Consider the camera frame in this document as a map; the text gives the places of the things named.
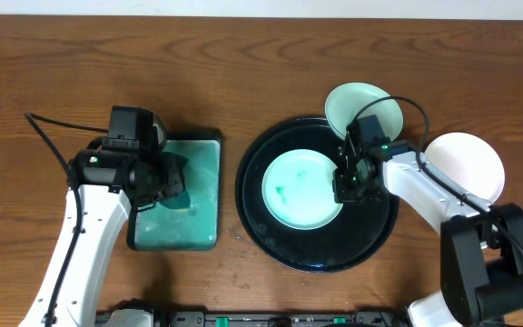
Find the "green yellow sponge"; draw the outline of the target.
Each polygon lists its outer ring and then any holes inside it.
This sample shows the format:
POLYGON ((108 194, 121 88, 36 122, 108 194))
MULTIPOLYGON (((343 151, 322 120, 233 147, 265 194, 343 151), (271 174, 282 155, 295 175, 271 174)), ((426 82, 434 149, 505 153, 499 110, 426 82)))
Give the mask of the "green yellow sponge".
POLYGON ((171 210, 188 210, 191 207, 191 197, 187 191, 183 191, 174 197, 161 200, 159 204, 171 210))

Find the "white plate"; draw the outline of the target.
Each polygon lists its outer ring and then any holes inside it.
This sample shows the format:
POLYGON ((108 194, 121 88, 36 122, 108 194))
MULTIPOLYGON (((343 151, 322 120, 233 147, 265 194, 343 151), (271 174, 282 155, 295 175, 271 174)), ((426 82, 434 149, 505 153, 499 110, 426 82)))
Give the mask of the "white plate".
POLYGON ((495 202, 505 185, 505 170, 497 152, 476 135, 448 133, 433 140, 428 160, 447 177, 476 196, 495 202))

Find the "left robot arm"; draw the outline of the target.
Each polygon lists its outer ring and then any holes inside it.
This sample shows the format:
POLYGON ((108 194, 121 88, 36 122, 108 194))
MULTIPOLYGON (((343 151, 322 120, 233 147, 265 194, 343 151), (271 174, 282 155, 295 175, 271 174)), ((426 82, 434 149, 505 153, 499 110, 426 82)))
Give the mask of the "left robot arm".
POLYGON ((129 216, 184 189, 186 157, 84 149, 44 280, 23 326, 93 326, 115 241, 129 216))

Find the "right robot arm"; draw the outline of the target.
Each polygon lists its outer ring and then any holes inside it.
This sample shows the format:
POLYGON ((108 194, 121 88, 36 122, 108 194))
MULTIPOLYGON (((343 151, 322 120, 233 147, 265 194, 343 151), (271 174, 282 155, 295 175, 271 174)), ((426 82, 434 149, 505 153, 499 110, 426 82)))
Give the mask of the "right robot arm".
POLYGON ((440 289, 408 307, 409 325, 501 326, 523 310, 523 209, 469 193, 405 141, 345 141, 338 153, 336 202, 390 194, 439 231, 440 289))

